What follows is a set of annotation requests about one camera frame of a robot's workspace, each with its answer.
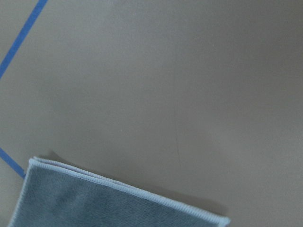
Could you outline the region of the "pink and grey towel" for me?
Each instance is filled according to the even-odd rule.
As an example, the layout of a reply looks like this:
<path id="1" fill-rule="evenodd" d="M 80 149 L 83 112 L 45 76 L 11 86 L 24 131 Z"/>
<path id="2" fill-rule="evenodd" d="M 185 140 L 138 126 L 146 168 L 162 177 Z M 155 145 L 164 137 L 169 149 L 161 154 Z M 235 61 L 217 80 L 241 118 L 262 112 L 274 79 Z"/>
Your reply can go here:
<path id="1" fill-rule="evenodd" d="M 226 227 L 228 217 L 80 168 L 29 160 L 11 227 Z"/>

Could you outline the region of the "blue tape grid lines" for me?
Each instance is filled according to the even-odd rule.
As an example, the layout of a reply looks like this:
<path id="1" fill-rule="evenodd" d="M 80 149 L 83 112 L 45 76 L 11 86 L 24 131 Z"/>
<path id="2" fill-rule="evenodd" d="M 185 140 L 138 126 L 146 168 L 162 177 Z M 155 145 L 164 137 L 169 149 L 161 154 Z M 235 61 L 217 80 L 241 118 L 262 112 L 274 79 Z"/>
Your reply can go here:
<path id="1" fill-rule="evenodd" d="M 10 49 L 6 53 L 4 59 L 0 64 L 0 79 L 2 79 L 3 75 L 7 71 L 8 67 L 10 66 L 12 60 L 14 59 L 15 55 L 17 54 L 19 48 L 23 44 L 24 40 L 28 36 L 29 32 L 31 31 L 33 25 L 35 24 L 36 20 L 42 13 L 45 5 L 47 4 L 48 0 L 39 0 L 33 10 L 31 11 L 29 17 L 25 21 L 24 25 L 22 26 L 19 34 L 15 38 L 14 42 L 12 43 Z M 0 158 L 15 172 L 19 175 L 22 179 L 25 179 L 26 172 L 25 170 L 2 148 L 0 148 Z"/>

